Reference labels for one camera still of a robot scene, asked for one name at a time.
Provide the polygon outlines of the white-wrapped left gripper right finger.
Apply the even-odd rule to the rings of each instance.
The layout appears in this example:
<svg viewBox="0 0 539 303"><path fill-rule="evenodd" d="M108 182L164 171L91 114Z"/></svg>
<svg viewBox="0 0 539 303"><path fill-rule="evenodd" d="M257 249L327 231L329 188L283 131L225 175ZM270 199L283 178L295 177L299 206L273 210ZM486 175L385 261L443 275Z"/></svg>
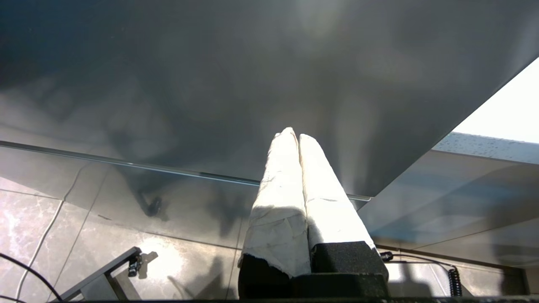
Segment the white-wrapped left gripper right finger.
<svg viewBox="0 0 539 303"><path fill-rule="evenodd" d="M303 192L314 274L375 274L387 267L315 138L301 134Z"/></svg>

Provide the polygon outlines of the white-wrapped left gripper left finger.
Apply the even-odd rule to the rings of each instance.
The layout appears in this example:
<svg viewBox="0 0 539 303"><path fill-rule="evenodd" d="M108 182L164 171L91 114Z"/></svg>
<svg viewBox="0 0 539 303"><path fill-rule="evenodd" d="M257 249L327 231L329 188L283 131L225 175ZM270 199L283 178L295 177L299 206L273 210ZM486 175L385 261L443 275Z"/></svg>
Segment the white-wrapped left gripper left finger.
<svg viewBox="0 0 539 303"><path fill-rule="evenodd" d="M293 128L275 134L238 260L240 299L288 298L310 274L299 143Z"/></svg>

